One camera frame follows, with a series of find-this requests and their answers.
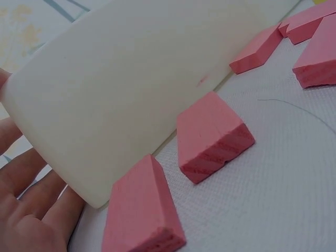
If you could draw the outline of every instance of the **pink foam block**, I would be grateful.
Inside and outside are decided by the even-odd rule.
[[[163,169],[151,155],[112,188],[102,252],[171,252],[185,236]]]
[[[336,13],[336,0],[328,0],[313,8],[313,11],[302,12],[301,15],[290,21],[287,27],[287,36],[294,45],[310,39],[322,19]]]
[[[336,84],[336,14],[325,17],[293,67],[303,88]]]
[[[215,92],[177,117],[178,165],[194,184],[254,143],[243,121]]]
[[[278,25],[257,34],[229,65],[236,74],[265,64],[282,40]]]
[[[310,8],[308,8],[308,9],[305,9],[302,12],[296,13],[293,16],[285,18],[278,27],[282,36],[284,38],[287,38],[287,28],[288,28],[290,23],[295,23],[295,22],[298,22],[299,20],[306,19],[306,17],[311,17],[311,16],[315,15],[315,13],[320,13],[321,11],[324,10],[323,5],[326,5],[326,4],[314,5]]]

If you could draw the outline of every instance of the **hand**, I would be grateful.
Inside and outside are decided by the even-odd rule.
[[[0,88],[9,73],[0,68]],[[22,133],[10,119],[0,121],[0,154]],[[54,172],[30,187],[46,162],[30,149],[0,170],[0,251],[66,252],[84,201]]]

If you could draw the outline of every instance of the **red mark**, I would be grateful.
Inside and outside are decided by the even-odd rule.
[[[202,85],[205,81],[206,81],[206,79],[209,77],[209,75],[206,75],[206,76],[204,76],[200,81],[199,81],[199,83],[197,84],[197,87],[199,87],[200,85]]]

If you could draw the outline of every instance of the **finger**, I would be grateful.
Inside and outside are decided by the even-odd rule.
[[[84,200],[67,186],[62,196],[44,216],[43,222],[61,232],[68,243],[84,205]]]
[[[36,178],[47,163],[37,153],[30,149],[17,156],[0,170],[0,181],[9,193],[18,197]]]
[[[10,77],[10,73],[0,68],[0,88],[5,84],[7,79]]]
[[[65,186],[66,183],[51,170],[21,197],[20,200],[25,204],[25,214],[33,214],[36,218],[42,219]]]
[[[0,121],[0,155],[4,154],[11,145],[22,136],[21,131],[11,118]]]

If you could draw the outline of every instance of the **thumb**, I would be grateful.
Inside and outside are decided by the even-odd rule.
[[[0,88],[5,84],[5,82],[10,77],[10,73],[5,71],[4,69],[0,68]]]

